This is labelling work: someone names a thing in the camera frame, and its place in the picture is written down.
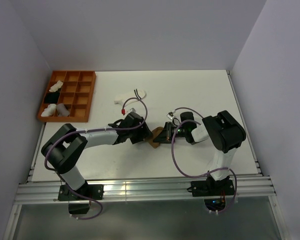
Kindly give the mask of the white sock with black stripes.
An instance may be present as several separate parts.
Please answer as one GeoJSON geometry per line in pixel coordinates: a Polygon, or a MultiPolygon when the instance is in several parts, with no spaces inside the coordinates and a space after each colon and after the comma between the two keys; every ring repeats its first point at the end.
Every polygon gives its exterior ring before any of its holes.
{"type": "Polygon", "coordinates": [[[114,98],[114,104],[123,105],[128,99],[132,99],[133,102],[137,102],[138,100],[143,100],[146,95],[147,93],[145,90],[135,88],[132,91],[116,95],[114,98]]]}

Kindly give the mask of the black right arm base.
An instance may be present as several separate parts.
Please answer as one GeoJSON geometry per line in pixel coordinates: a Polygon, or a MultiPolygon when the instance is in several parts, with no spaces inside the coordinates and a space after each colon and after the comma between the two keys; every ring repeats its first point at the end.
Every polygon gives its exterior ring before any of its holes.
{"type": "Polygon", "coordinates": [[[226,196],[234,195],[235,186],[229,176],[218,181],[209,176],[206,180],[191,181],[186,190],[193,197],[215,197],[205,199],[204,204],[209,211],[219,212],[226,208],[226,196]]]}

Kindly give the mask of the grey sock with red cuff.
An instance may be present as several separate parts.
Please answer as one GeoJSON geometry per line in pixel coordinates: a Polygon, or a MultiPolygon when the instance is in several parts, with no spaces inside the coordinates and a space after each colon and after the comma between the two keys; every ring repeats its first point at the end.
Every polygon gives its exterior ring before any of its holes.
{"type": "Polygon", "coordinates": [[[56,106],[57,116],[58,117],[68,117],[70,111],[66,108],[64,103],[60,103],[56,106]]]}

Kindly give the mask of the tan brown long sock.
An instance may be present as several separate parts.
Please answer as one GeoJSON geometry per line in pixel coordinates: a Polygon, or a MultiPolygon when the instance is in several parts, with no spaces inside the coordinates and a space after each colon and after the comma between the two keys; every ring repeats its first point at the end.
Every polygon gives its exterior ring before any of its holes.
{"type": "Polygon", "coordinates": [[[156,149],[160,146],[160,143],[158,142],[154,142],[154,139],[156,137],[159,136],[159,134],[162,132],[164,128],[162,126],[158,126],[156,127],[155,129],[153,129],[151,132],[152,132],[152,136],[151,137],[147,137],[145,139],[145,141],[153,148],[153,149],[156,149]]]}

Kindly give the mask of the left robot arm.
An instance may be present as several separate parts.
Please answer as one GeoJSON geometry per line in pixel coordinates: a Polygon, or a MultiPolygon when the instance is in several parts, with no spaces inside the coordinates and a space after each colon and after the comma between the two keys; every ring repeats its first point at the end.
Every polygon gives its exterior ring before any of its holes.
{"type": "Polygon", "coordinates": [[[88,193],[88,183],[76,164],[85,149],[101,145],[118,145],[130,140],[136,144],[153,136],[145,119],[130,112],[103,128],[79,130],[66,123],[45,143],[41,154],[62,180],[70,187],[69,194],[81,200],[88,193]]]}

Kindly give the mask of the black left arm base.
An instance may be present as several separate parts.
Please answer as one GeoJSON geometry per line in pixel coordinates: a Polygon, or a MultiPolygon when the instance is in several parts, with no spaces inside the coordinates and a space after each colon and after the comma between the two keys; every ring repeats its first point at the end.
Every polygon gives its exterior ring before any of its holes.
{"type": "Polygon", "coordinates": [[[103,205],[100,200],[103,199],[103,184],[87,184],[78,191],[74,191],[67,184],[61,185],[59,188],[59,202],[69,202],[68,212],[71,217],[78,220],[90,220],[98,217],[103,211],[103,205]],[[92,203],[99,205],[98,213],[93,216],[84,217],[89,212],[92,203]]]}

